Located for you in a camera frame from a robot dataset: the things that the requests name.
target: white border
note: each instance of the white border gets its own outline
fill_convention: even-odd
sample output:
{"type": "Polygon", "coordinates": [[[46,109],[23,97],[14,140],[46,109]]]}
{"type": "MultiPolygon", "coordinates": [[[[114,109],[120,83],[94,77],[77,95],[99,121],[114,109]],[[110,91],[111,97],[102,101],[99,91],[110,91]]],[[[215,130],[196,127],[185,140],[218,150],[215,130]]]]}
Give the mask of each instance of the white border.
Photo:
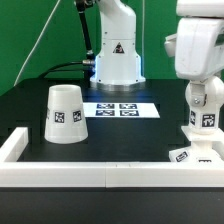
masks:
{"type": "Polygon", "coordinates": [[[224,187],[223,162],[16,162],[27,144],[16,128],[1,147],[0,187],[224,187]]]}

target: black cable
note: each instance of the black cable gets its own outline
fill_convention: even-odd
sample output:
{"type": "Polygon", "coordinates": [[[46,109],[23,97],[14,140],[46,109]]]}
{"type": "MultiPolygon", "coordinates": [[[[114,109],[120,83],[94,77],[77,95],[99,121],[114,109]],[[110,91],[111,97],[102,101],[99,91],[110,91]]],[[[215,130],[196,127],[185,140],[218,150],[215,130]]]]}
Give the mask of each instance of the black cable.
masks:
{"type": "Polygon", "coordinates": [[[76,3],[76,8],[78,10],[79,13],[79,18],[81,21],[81,25],[82,25],[82,32],[83,32],[83,36],[84,36],[84,42],[85,42],[85,46],[86,46],[86,57],[87,59],[95,59],[95,55],[93,53],[92,50],[92,46],[91,46],[91,41],[90,41],[90,36],[89,36],[89,30],[88,30],[88,25],[86,22],[86,16],[85,16],[85,10],[86,8],[92,7],[93,6],[93,1],[84,1],[84,0],[75,0],[76,3]]]}
{"type": "Polygon", "coordinates": [[[77,68],[77,69],[59,69],[59,70],[50,70],[51,72],[81,72],[81,71],[89,71],[89,69],[77,68]]]}
{"type": "Polygon", "coordinates": [[[73,62],[68,62],[68,63],[55,65],[54,67],[51,67],[47,71],[40,74],[38,76],[38,78],[43,79],[49,72],[52,72],[53,70],[57,71],[56,69],[58,69],[58,68],[63,68],[63,67],[71,66],[71,65],[82,65],[82,61],[73,61],[73,62]]]}

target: white block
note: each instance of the white block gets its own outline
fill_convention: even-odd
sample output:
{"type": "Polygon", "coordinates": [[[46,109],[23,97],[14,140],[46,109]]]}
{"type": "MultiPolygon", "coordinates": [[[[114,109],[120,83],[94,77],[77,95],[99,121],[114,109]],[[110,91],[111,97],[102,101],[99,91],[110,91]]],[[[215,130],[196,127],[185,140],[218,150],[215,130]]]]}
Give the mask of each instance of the white block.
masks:
{"type": "Polygon", "coordinates": [[[213,142],[213,149],[221,156],[224,160],[224,139],[221,142],[213,142]]]}
{"type": "Polygon", "coordinates": [[[16,128],[0,148],[0,162],[16,162],[28,144],[28,128],[16,128]]]}
{"type": "Polygon", "coordinates": [[[105,187],[105,163],[2,163],[0,187],[105,187]]]}
{"type": "Polygon", "coordinates": [[[224,163],[107,164],[106,187],[223,187],[224,163]]]}
{"type": "Polygon", "coordinates": [[[191,142],[192,141],[220,141],[224,139],[224,133],[220,128],[215,133],[208,134],[208,135],[194,133],[189,128],[189,126],[182,126],[181,129],[186,135],[187,139],[191,142]]]}

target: cable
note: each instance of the cable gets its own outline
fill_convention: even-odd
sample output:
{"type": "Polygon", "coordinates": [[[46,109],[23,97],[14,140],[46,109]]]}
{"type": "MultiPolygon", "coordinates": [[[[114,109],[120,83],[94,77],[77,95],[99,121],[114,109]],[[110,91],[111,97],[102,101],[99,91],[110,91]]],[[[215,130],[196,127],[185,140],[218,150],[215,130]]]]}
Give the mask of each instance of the cable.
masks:
{"type": "Polygon", "coordinates": [[[83,64],[82,61],[73,61],[73,62],[63,63],[63,64],[60,64],[60,65],[55,65],[54,67],[51,67],[47,71],[40,74],[38,76],[38,78],[43,79],[48,73],[50,73],[52,71],[59,71],[59,70],[56,70],[58,68],[63,68],[63,67],[71,66],[71,65],[82,65],[82,64],[83,64]]]}
{"type": "Polygon", "coordinates": [[[75,5],[79,13],[79,18],[80,22],[82,25],[82,31],[83,31],[83,36],[84,36],[84,42],[86,46],[86,56],[87,59],[95,59],[95,55],[92,50],[91,46],[91,40],[89,36],[89,30],[88,30],[88,25],[86,21],[86,16],[85,16],[85,10],[86,8],[92,7],[93,6],[93,1],[84,1],[84,0],[75,0],[75,5]]]}
{"type": "Polygon", "coordinates": [[[51,21],[53,15],[54,15],[54,13],[55,13],[55,11],[57,10],[57,8],[58,8],[60,2],[61,2],[61,0],[58,0],[57,3],[56,3],[56,5],[54,6],[54,8],[53,8],[53,10],[52,10],[50,16],[48,17],[47,22],[45,23],[45,25],[44,25],[44,27],[43,27],[43,29],[42,29],[42,31],[41,31],[41,33],[40,33],[40,35],[39,35],[39,37],[38,37],[36,43],[34,44],[32,50],[30,51],[30,53],[29,53],[29,55],[27,56],[25,62],[23,63],[23,65],[22,65],[22,67],[21,67],[21,69],[20,69],[20,71],[19,71],[19,74],[17,75],[17,78],[16,78],[16,81],[15,81],[15,83],[14,83],[14,86],[16,86],[16,85],[18,84],[19,79],[20,79],[20,77],[21,77],[21,75],[22,75],[22,73],[23,73],[23,71],[24,71],[24,69],[25,69],[27,63],[29,62],[31,56],[33,55],[34,51],[36,50],[36,47],[37,47],[37,45],[39,44],[41,38],[43,37],[43,34],[44,34],[44,32],[45,32],[45,30],[46,30],[48,24],[50,23],[50,21],[51,21]]]}
{"type": "Polygon", "coordinates": [[[89,71],[88,68],[77,68],[77,69],[59,69],[59,70],[48,70],[47,72],[45,72],[44,76],[48,75],[49,73],[52,72],[81,72],[81,71],[89,71]]]}

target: white cylinder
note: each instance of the white cylinder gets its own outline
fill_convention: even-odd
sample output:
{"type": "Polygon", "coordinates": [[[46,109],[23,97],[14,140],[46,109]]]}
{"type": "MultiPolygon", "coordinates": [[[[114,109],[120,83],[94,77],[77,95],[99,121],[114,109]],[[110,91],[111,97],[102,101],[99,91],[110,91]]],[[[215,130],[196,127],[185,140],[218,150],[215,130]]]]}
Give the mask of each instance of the white cylinder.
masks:
{"type": "Polygon", "coordinates": [[[81,89],[75,85],[56,85],[49,89],[45,139],[69,144],[88,137],[81,89]]]}

